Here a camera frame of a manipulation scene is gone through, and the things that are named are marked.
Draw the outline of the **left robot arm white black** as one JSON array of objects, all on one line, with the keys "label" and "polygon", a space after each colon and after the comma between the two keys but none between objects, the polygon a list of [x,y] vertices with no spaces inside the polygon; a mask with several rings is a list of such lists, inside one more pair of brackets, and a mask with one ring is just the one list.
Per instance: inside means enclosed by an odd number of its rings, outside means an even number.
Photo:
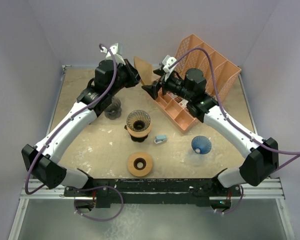
[{"label": "left robot arm white black", "polygon": [[81,196],[91,194],[92,177],[80,169],[65,168],[59,161],[82,130],[111,104],[113,96],[123,88],[135,87],[140,79],[127,59],[117,67],[110,59],[102,60],[62,121],[34,146],[26,144],[22,148],[26,170],[49,189],[65,185],[75,187]]}]

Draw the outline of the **grey ribbed glass dripper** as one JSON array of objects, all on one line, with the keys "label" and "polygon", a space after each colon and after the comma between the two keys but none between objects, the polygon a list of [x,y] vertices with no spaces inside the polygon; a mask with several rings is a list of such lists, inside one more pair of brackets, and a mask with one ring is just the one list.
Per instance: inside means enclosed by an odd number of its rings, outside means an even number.
[{"label": "grey ribbed glass dripper", "polygon": [[126,119],[126,126],[134,132],[145,131],[151,124],[150,115],[143,110],[132,111]]}]

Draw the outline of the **brown paper coffee filter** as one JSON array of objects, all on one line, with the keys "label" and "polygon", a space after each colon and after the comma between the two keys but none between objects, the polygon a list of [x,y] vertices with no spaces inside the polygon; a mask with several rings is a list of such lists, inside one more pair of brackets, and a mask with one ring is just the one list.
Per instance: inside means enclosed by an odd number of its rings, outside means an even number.
[{"label": "brown paper coffee filter", "polygon": [[143,85],[151,85],[153,82],[152,80],[153,66],[138,56],[135,56],[133,58],[133,61],[134,61],[134,67],[136,68],[140,76],[141,83]]}]

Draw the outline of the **wooden ring dripper stand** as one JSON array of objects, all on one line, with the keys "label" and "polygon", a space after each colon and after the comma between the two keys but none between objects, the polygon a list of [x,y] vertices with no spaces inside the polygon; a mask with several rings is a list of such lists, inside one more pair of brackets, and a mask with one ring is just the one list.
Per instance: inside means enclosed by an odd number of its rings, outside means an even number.
[{"label": "wooden ring dripper stand", "polygon": [[142,120],[136,120],[132,124],[127,124],[126,129],[130,136],[134,136],[137,138],[142,138],[144,136],[148,136],[151,129],[152,129],[152,124],[147,124]]}]

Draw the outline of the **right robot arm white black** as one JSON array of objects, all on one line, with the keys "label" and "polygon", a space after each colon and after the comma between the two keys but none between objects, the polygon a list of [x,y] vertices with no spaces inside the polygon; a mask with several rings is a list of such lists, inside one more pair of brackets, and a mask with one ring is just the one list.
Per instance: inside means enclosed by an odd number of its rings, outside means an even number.
[{"label": "right robot arm white black", "polygon": [[161,69],[154,72],[161,75],[160,79],[151,85],[143,85],[143,90],[154,100],[159,97],[159,92],[171,92],[187,100],[189,113],[219,132],[245,158],[241,166],[225,169],[216,176],[217,180],[212,183],[216,195],[225,195],[234,185],[247,183],[256,187],[278,168],[279,155],[271,151],[278,150],[277,141],[272,137],[264,139],[256,135],[223,112],[220,103],[206,93],[207,80],[201,70],[187,70],[184,79],[180,79],[176,71],[169,77]]}]

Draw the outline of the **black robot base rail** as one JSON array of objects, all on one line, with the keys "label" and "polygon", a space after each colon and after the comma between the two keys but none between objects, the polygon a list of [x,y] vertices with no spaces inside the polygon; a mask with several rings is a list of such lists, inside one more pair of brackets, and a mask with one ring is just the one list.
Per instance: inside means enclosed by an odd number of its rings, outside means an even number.
[{"label": "black robot base rail", "polygon": [[68,186],[64,191],[66,197],[88,200],[96,208],[124,203],[228,209],[231,198],[241,193],[239,185],[225,188],[214,178],[95,178],[84,189]]}]

